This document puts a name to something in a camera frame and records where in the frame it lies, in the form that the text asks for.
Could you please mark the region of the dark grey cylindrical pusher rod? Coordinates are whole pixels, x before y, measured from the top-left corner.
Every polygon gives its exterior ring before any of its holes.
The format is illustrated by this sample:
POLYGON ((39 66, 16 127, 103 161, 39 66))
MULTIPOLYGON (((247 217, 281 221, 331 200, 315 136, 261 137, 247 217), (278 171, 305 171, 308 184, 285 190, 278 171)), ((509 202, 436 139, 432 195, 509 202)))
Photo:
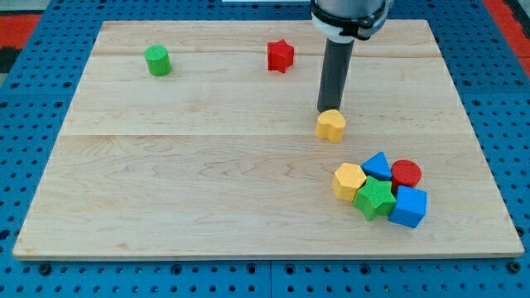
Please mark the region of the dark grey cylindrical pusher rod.
POLYGON ((353 47, 354 41, 350 43, 326 41, 317 100, 319 113, 340 109, 353 47))

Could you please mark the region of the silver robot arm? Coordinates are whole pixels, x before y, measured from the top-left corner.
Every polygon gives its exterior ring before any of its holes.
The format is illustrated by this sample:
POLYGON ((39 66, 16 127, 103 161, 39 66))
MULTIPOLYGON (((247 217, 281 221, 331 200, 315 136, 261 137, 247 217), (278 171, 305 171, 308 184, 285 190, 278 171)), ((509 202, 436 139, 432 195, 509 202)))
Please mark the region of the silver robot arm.
POLYGON ((356 41, 366 41, 386 22, 393 0, 311 0, 313 26, 326 36, 317 110, 339 109, 356 41))

